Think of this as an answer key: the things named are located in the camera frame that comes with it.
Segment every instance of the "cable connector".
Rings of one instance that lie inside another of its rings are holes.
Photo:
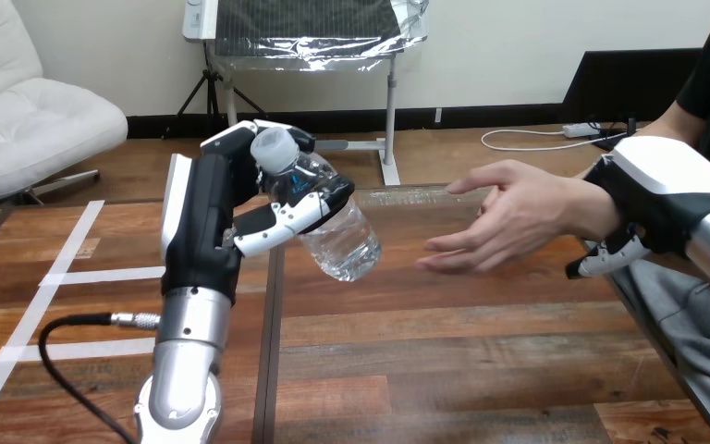
[[[161,316],[153,313],[113,313],[110,325],[119,327],[135,327],[141,330],[156,330],[159,328]]]

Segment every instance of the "white armchair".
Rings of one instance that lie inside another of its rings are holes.
[[[127,138],[127,120],[115,105],[42,74],[18,12],[0,0],[0,199],[98,177],[91,171],[33,188]]]

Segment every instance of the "human hand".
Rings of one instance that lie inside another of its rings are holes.
[[[446,274],[483,273],[521,258],[562,234],[599,240],[616,229],[610,196],[583,180],[561,178],[517,161],[475,168],[447,187],[462,194],[495,186],[477,220],[464,231],[426,242],[439,254],[416,266]]]

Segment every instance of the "wrist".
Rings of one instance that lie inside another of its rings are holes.
[[[602,188],[580,179],[565,179],[566,208],[562,229],[565,234],[601,241],[619,225],[614,200]]]

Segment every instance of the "white cable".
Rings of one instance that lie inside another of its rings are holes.
[[[592,141],[585,141],[585,142],[578,142],[578,143],[573,143],[572,145],[564,145],[564,146],[553,146],[550,148],[503,148],[499,146],[492,146],[489,145],[488,143],[485,142],[485,138],[488,136],[494,135],[494,134],[499,134],[502,132],[508,132],[508,133],[518,133],[518,134],[537,134],[540,136],[561,136],[564,134],[564,131],[554,131],[554,132],[542,132],[542,131],[527,131],[524,129],[498,129],[496,131],[491,131],[487,132],[483,135],[483,137],[480,139],[480,142],[483,143],[483,145],[491,148],[492,150],[495,151],[511,151],[511,152],[517,152],[517,151],[555,151],[555,150],[566,150],[568,148],[575,148],[577,146],[583,146],[583,145],[588,145],[590,143],[595,143],[595,142],[602,142],[602,141],[607,141],[608,139],[613,139],[615,137],[623,136],[625,133],[621,132],[619,134],[614,134],[613,136],[608,136],[608,137],[603,137],[600,139],[594,139]]]

